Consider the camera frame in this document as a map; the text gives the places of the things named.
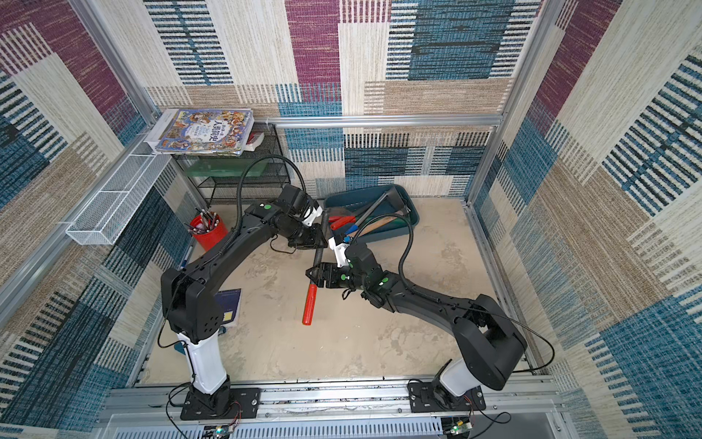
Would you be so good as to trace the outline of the grey hoe red grip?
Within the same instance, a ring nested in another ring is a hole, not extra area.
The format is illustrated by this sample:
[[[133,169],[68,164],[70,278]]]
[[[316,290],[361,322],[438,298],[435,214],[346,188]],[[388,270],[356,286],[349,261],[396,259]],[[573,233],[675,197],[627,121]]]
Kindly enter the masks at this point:
[[[329,214],[325,210],[321,219],[321,234],[323,243],[316,248],[316,253],[314,254],[313,267],[318,267],[320,265],[324,250],[327,248],[327,238],[325,237],[325,228],[328,226]],[[310,279],[309,287],[307,290],[306,300],[305,300],[305,310],[303,311],[302,323],[304,326],[310,326],[313,322],[314,317],[314,306],[316,305],[316,295],[317,295],[317,284],[316,277]]]
[[[331,210],[337,209],[338,213],[330,214],[330,225],[332,230],[340,230],[345,226],[353,226],[355,216],[360,214],[361,210],[367,208],[371,202],[377,199],[385,190],[396,188],[402,199],[408,205],[407,199],[398,185],[385,185],[375,188],[364,188],[363,190],[351,190],[349,192],[336,194],[327,199],[327,208]],[[378,209],[369,217],[369,219],[380,214],[392,213],[393,208],[389,203],[384,202]]]

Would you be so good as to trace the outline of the wooden handle dark hoe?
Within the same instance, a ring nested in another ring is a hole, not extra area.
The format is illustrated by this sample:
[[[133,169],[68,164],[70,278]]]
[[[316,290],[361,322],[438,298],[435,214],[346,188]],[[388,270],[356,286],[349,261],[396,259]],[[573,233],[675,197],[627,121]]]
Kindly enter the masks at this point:
[[[387,224],[392,223],[393,221],[408,223],[409,226],[411,226],[409,217],[410,212],[410,208],[407,205],[404,205],[400,210],[397,210],[396,212],[386,213],[368,219],[353,233],[348,233],[347,237],[345,237],[345,242],[351,243],[351,241],[354,241],[361,236],[373,233],[376,229],[382,229]]]

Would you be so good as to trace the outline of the chrome hoe blue grip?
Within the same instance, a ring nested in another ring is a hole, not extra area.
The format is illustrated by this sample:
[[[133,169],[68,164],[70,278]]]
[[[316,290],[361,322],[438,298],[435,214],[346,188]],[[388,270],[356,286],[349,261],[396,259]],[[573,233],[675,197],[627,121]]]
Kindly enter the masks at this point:
[[[361,210],[360,214],[355,216],[353,226],[349,226],[345,230],[345,241],[351,241],[352,238],[360,236],[361,233],[358,231],[360,227],[384,202],[389,203],[389,206],[393,208],[392,213],[400,212],[401,217],[406,216],[410,211],[407,203],[404,199],[402,199],[400,192],[398,192],[396,188],[389,188],[388,190],[385,190],[377,199],[371,202],[367,208]]]

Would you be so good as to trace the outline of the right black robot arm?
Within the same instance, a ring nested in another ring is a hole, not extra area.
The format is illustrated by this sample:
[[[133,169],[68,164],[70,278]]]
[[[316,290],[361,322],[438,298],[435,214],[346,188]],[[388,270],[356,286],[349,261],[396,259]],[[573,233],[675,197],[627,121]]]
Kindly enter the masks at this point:
[[[491,296],[446,296],[409,281],[403,268],[382,268],[364,243],[346,250],[342,264],[315,262],[306,271],[319,288],[359,290],[373,307],[414,316],[451,334],[461,353],[447,362],[431,382],[433,398],[448,409],[469,391],[486,387],[502,391],[528,347],[516,323]]]

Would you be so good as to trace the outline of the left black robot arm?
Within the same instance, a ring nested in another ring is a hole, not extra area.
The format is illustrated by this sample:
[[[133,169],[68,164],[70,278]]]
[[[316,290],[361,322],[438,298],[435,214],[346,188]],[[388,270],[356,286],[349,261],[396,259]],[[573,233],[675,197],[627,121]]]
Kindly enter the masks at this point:
[[[300,250],[325,247],[317,222],[323,208],[290,184],[276,199],[253,203],[225,238],[184,269],[170,269],[161,278],[163,315],[184,345],[191,381],[182,415],[223,418],[236,406],[230,376],[219,351],[224,311],[215,299],[224,282],[261,245],[278,236]]]

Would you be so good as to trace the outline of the blue book on table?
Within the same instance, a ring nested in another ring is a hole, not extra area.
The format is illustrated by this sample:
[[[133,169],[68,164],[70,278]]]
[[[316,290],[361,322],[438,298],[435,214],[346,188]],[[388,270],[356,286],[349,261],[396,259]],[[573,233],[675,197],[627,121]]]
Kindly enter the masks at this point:
[[[222,290],[215,294],[215,299],[223,311],[222,325],[234,327],[239,318],[241,304],[241,289]]]

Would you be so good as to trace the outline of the red pen cup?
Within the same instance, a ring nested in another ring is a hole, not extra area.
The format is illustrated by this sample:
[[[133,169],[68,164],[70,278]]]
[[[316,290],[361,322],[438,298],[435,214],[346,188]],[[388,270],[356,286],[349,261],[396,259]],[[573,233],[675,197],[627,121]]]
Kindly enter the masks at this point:
[[[211,210],[199,210],[188,230],[205,251],[214,248],[229,233],[221,216]]]

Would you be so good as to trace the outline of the green tray on shelf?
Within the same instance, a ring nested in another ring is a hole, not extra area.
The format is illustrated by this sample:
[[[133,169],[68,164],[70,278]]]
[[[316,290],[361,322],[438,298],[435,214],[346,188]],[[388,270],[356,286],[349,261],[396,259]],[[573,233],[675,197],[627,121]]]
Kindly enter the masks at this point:
[[[255,163],[250,159],[241,158],[207,158],[201,159],[186,169],[188,177],[240,177],[243,172],[252,166],[248,177],[259,177],[269,161]]]

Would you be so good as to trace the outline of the colourful picture book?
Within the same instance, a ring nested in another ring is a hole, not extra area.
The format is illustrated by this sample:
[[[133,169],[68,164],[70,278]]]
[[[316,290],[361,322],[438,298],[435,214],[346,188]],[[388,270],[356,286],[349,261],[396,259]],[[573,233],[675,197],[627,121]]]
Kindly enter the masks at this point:
[[[144,139],[162,155],[234,155],[253,152],[265,134],[253,131],[249,109],[169,109]]]

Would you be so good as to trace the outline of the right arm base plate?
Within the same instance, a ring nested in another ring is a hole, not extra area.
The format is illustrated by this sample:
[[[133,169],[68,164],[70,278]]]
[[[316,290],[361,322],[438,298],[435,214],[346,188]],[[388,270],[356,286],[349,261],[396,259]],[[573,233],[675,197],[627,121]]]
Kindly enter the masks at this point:
[[[413,413],[477,412],[486,409],[480,386],[470,389],[462,396],[455,396],[439,382],[410,379],[407,391]]]

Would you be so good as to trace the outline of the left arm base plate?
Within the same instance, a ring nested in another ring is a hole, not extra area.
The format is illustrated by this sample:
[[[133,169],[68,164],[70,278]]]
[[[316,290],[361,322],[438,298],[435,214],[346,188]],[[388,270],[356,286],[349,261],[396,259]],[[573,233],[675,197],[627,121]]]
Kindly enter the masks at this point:
[[[235,388],[206,394],[188,391],[179,418],[182,421],[210,421],[215,419],[254,419],[259,410],[260,388]]]

